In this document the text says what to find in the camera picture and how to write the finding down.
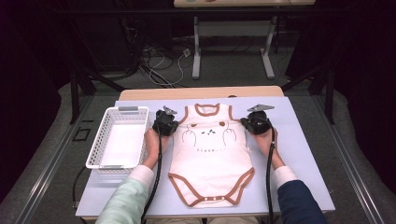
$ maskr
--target wooden table edge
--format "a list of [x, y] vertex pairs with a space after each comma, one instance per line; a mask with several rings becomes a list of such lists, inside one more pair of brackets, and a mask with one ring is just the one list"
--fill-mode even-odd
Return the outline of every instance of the wooden table edge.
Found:
[[282, 89], [278, 86], [143, 89], [122, 91], [119, 100], [209, 99], [235, 96], [284, 96], [284, 94]]

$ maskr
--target table surface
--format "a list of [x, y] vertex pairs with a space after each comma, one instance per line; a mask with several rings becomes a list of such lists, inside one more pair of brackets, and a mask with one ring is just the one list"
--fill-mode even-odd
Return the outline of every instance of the table surface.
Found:
[[175, 7], [281, 7], [314, 5], [315, 0], [175, 0]]
[[[248, 105], [254, 106], [259, 101], [276, 105], [277, 110], [274, 109], [273, 111], [268, 111], [268, 117], [273, 118], [272, 122], [278, 128], [279, 132], [295, 136], [295, 139], [291, 139], [292, 141], [281, 141], [279, 139], [279, 148], [281, 145], [283, 145], [282, 148], [301, 146], [299, 150], [288, 151], [288, 153], [284, 153], [284, 155], [281, 153], [286, 164], [290, 166], [311, 189], [323, 211], [334, 210], [330, 195], [320, 175], [310, 148], [306, 143], [304, 133], [295, 117], [289, 99], [284, 97], [283, 92], [279, 87], [254, 86], [128, 90], [121, 93], [120, 100], [116, 102], [116, 105], [145, 104], [148, 105], [150, 111], [152, 110], [152, 113], [154, 113], [157, 109], [161, 108], [163, 104], [171, 106], [172, 109], [176, 109], [177, 111], [183, 111], [182, 106], [189, 103], [202, 102], [215, 104], [216, 102], [222, 102], [224, 104], [233, 104], [233, 106], [238, 105], [243, 108], [248, 108]], [[236, 112], [236, 118], [238, 118], [238, 116], [245, 117], [248, 114], [245, 109]], [[248, 143], [254, 145], [254, 141], [251, 141], [251, 139], [250, 141], [248, 139]], [[237, 206], [212, 209], [189, 208], [185, 206], [181, 200], [178, 200], [176, 191], [172, 189], [169, 178], [167, 178], [167, 172], [165, 172], [171, 162], [172, 148], [168, 148], [167, 153], [164, 153], [163, 155], [163, 172], [160, 185], [157, 189], [157, 193], [151, 207], [148, 210], [147, 217], [211, 217], [218, 214], [222, 216], [235, 216], [235, 214], [238, 216], [265, 215], [265, 211], [268, 211], [264, 189], [264, 164], [266, 163], [266, 159], [259, 150], [254, 149], [254, 146], [252, 148], [251, 158], [256, 172], [244, 191], [241, 203]], [[106, 204], [106, 201], [111, 196], [112, 192], [126, 176], [127, 174], [102, 175], [92, 170], [92, 174], [84, 190], [76, 216], [87, 219], [96, 218], [100, 214], [101, 209], [103, 209], [103, 206]], [[271, 191], [274, 194], [273, 198], [276, 199], [275, 188], [272, 188]], [[273, 203], [276, 211], [278, 209], [277, 201], [273, 201], [275, 201]], [[164, 202], [169, 206], [163, 207], [162, 204]]]

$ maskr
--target light green sleeve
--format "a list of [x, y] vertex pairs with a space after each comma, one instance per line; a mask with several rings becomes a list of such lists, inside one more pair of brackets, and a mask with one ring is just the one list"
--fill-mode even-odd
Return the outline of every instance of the light green sleeve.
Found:
[[96, 223], [140, 223], [149, 197], [152, 176], [153, 173], [149, 168], [136, 167], [114, 191]]

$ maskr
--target white cuff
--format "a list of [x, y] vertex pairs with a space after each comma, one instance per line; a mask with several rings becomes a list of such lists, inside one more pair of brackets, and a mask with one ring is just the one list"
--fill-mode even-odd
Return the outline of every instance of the white cuff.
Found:
[[147, 188], [151, 185], [154, 173], [145, 165], [137, 165], [129, 174], [129, 178], [142, 182]]
[[291, 180], [298, 179], [296, 174], [290, 169], [289, 166], [281, 166], [274, 170], [273, 179], [276, 183], [276, 188], [279, 189], [280, 186], [289, 182]]

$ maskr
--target printed face design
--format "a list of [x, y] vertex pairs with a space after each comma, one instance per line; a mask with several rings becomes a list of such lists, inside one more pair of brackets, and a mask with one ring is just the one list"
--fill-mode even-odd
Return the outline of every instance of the printed face design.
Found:
[[222, 142], [224, 147], [236, 141], [236, 134], [230, 129], [229, 121], [220, 121], [218, 124], [187, 124], [187, 131], [182, 135], [183, 143], [196, 146], [202, 142]]

